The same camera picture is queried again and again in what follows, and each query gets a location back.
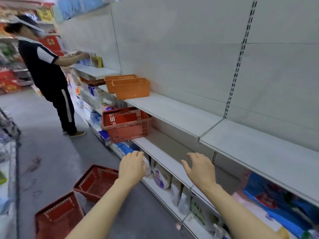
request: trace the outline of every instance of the black t-shirt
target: black t-shirt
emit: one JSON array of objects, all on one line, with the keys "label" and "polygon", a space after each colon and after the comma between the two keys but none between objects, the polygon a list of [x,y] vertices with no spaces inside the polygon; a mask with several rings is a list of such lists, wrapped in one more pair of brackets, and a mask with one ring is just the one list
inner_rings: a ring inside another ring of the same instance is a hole
[{"label": "black t-shirt", "polygon": [[53,64],[59,56],[40,42],[24,37],[18,39],[19,53],[36,87],[41,91],[67,88],[67,81],[60,66]]}]

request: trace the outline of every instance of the supermarket aisle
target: supermarket aisle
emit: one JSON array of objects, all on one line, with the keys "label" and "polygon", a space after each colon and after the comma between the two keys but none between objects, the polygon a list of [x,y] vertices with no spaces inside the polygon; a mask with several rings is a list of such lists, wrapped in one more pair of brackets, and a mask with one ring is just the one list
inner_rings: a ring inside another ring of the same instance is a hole
[{"label": "supermarket aisle", "polygon": [[[0,96],[0,106],[8,111],[22,131],[18,151],[20,163],[20,238],[34,238],[34,214],[70,192],[75,182],[92,165],[118,169],[120,160],[98,142],[76,113],[79,130],[87,135],[70,140],[62,135],[53,106],[32,89]],[[32,160],[40,166],[30,172]],[[86,212],[92,204],[78,196]],[[185,238],[175,220],[139,183],[125,201],[109,238]]]}]

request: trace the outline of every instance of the concrete floor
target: concrete floor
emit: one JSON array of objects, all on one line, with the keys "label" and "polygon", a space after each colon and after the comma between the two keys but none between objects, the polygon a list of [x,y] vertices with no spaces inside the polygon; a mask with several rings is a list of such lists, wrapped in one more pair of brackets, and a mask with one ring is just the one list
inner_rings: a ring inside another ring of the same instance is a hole
[{"label": "concrete floor", "polygon": [[[93,132],[75,113],[78,130],[88,134],[70,140],[63,136],[52,104],[32,89],[0,96],[7,111],[22,131],[18,151],[20,169],[19,235],[35,238],[34,214],[72,191],[76,181],[92,165],[118,169],[120,160],[98,142]],[[41,165],[26,172],[39,156]],[[93,206],[77,195],[86,212]],[[139,183],[124,202],[108,238],[186,238],[175,228],[175,220]]]}]

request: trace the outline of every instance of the white sleeve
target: white sleeve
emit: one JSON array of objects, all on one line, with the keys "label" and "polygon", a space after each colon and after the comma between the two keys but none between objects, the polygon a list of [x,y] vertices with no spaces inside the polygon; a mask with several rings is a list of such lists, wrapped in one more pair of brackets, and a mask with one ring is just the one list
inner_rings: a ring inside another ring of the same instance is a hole
[{"label": "white sleeve", "polygon": [[43,60],[49,64],[52,64],[52,61],[56,58],[56,55],[54,53],[52,52],[49,53],[45,49],[39,46],[37,48],[37,53],[40,60]]}]

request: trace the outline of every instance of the black pants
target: black pants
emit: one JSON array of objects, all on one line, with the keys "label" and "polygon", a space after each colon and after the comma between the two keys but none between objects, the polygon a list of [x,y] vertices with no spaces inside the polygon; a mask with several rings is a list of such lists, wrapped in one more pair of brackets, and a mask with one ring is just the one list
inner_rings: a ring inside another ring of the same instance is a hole
[{"label": "black pants", "polygon": [[41,90],[42,95],[50,102],[58,111],[62,129],[69,135],[74,135],[77,128],[74,122],[74,107],[70,97],[68,88],[61,90]]}]

